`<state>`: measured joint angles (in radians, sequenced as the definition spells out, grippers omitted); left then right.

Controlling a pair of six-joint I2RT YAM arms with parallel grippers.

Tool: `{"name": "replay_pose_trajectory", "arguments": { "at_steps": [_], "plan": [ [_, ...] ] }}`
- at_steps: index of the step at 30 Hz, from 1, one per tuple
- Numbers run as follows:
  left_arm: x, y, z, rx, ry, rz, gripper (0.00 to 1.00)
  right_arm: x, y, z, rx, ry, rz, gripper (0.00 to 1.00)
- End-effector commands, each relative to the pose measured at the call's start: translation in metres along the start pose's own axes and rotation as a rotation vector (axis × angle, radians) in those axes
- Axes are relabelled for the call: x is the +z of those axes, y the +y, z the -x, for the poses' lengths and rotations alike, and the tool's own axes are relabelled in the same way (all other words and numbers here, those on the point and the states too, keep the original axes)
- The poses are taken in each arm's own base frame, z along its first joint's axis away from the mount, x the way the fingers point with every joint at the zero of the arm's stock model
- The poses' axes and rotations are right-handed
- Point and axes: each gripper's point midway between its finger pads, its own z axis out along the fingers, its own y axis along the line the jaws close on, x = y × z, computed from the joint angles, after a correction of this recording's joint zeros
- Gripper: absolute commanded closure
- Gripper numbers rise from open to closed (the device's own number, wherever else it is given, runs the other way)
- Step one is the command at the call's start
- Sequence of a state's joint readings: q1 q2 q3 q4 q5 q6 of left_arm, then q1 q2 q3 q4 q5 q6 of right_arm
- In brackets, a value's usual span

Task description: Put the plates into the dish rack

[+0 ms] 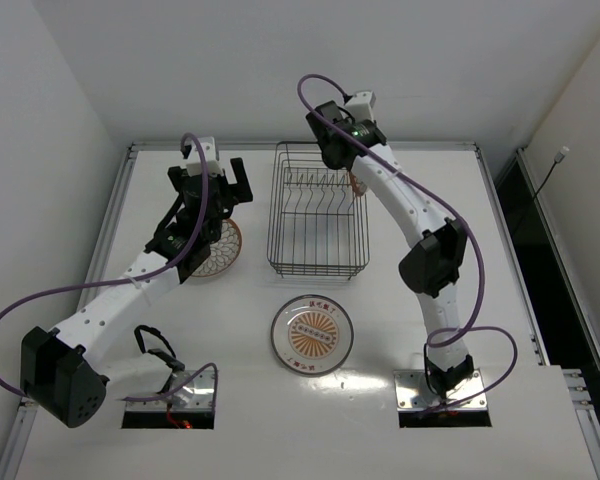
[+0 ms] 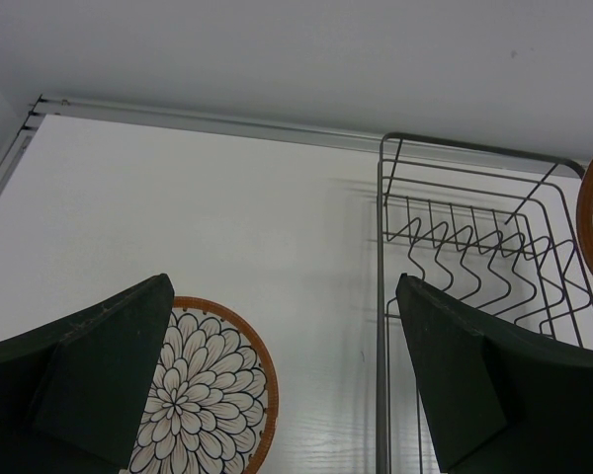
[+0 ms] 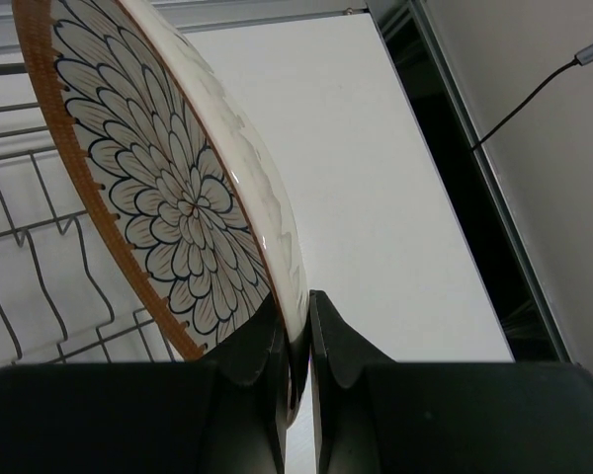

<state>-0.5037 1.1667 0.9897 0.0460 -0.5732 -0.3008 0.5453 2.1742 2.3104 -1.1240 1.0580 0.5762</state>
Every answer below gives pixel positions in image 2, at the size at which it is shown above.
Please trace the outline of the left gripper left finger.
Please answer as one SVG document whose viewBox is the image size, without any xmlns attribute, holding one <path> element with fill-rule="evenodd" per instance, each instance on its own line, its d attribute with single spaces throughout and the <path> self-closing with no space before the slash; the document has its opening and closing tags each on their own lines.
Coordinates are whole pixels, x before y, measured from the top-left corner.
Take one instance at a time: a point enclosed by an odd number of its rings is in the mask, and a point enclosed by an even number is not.
<svg viewBox="0 0 593 474">
<path fill-rule="evenodd" d="M 0 473 L 126 469 L 172 307 L 156 275 L 0 342 Z"/>
</svg>

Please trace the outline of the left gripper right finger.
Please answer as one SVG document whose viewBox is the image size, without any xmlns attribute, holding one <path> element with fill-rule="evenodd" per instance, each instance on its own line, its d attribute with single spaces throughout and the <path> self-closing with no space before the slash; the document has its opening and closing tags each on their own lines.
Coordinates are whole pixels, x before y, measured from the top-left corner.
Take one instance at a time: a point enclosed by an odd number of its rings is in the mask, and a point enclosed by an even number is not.
<svg viewBox="0 0 593 474">
<path fill-rule="evenodd" d="M 593 351 L 403 274 L 396 300 L 443 473 L 593 473 Z"/>
</svg>

